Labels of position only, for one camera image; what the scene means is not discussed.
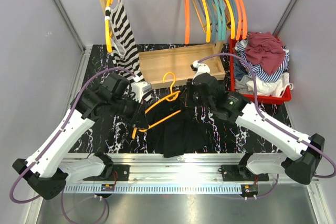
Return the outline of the blue white striped tank top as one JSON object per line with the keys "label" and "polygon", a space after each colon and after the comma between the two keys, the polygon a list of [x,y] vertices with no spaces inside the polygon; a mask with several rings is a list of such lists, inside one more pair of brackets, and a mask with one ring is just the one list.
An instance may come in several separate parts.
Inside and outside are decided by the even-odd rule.
{"label": "blue white striped tank top", "polygon": [[[284,58],[283,62],[281,63],[280,67],[278,68],[278,70],[276,70],[275,73],[268,74],[262,68],[262,66],[260,64],[254,65],[250,61],[247,60],[246,53],[245,53],[245,49],[246,49],[247,45],[248,45],[248,40],[247,39],[239,40],[238,42],[235,43],[235,50],[236,50],[237,56],[241,57],[242,59],[244,59],[245,61],[247,61],[251,65],[252,70],[255,74],[255,77],[257,77],[261,81],[263,81],[263,82],[276,82],[281,77],[281,75],[288,70],[290,53],[289,53],[289,50],[285,46],[283,46],[283,50],[285,52],[285,58]],[[238,62],[245,68],[246,72],[249,75],[251,75],[252,71],[247,67],[247,64],[245,62],[243,62],[241,59],[238,59]]]}

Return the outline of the black white striped tank top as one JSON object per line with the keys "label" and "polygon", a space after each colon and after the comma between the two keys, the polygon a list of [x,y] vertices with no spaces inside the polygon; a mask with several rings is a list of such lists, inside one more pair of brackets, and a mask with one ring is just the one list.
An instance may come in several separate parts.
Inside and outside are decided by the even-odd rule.
{"label": "black white striped tank top", "polygon": [[127,71],[121,72],[121,75],[130,82],[143,81],[144,76],[140,68],[138,48],[124,7],[124,1],[118,0],[115,7],[111,9],[112,53],[108,54],[112,58],[113,66],[126,69]]}

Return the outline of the maroon tank top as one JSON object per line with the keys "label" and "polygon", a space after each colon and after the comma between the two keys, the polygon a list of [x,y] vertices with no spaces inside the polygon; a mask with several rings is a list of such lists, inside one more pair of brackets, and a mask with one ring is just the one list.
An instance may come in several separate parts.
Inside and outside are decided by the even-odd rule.
{"label": "maroon tank top", "polygon": [[285,58],[283,43],[270,32],[250,32],[245,48],[246,59],[253,65],[260,65],[268,74],[274,74]]}

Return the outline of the orange hanger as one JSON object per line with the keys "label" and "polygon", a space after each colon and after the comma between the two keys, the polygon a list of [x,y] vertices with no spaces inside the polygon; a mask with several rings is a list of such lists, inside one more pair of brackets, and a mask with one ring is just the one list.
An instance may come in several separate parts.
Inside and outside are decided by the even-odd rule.
{"label": "orange hanger", "polygon": [[184,43],[190,43],[190,0],[184,0],[185,36]]}

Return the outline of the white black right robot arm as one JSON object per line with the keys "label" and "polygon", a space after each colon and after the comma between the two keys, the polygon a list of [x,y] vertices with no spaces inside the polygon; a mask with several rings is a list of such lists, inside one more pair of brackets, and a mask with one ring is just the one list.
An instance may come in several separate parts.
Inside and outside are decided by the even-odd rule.
{"label": "white black right robot arm", "polygon": [[300,184],[310,184],[322,159],[323,136],[310,136],[286,126],[240,93],[223,89],[209,73],[187,80],[185,105],[204,106],[217,119],[251,130],[281,150],[277,154],[244,155],[238,164],[241,179],[286,174]]}

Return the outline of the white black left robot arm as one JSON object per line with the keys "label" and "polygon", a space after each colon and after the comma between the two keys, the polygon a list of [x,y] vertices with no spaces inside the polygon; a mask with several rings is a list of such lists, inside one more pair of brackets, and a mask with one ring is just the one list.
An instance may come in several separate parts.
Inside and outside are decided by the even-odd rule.
{"label": "white black left robot arm", "polygon": [[117,171],[111,157],[102,152],[68,165],[61,162],[78,139],[106,114],[119,116],[131,127],[148,127],[144,105],[152,86],[138,77],[133,80],[130,82],[111,73],[98,88],[80,90],[43,145],[27,159],[14,161],[13,169],[19,178],[27,181],[31,189],[45,200],[55,198],[67,184],[80,180],[116,179]]}

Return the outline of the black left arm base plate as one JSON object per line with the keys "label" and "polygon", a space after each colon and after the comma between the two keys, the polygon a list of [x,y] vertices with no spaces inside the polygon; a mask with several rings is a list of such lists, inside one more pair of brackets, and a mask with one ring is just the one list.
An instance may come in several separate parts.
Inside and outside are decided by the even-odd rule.
{"label": "black left arm base plate", "polygon": [[105,181],[114,181],[115,178],[118,182],[127,182],[129,180],[130,165],[114,164],[114,166],[112,168],[108,168],[107,171],[108,177]]}

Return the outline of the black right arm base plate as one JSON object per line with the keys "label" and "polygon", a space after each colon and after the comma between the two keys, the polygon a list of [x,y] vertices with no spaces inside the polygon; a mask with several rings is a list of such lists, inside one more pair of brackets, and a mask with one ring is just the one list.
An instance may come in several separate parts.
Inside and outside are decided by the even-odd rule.
{"label": "black right arm base plate", "polygon": [[268,174],[255,175],[248,169],[238,165],[222,165],[218,171],[222,175],[224,182],[267,182]]}

